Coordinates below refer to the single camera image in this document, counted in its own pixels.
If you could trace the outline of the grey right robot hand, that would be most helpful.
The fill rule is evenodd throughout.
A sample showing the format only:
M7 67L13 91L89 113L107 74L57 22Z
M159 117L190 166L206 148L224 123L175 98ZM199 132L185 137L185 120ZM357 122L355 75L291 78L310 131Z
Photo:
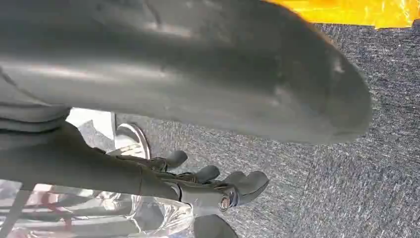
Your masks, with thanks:
M91 149L71 108L311 144L353 140L372 119L360 71L283 6L1 1L1 179L178 199L145 166Z

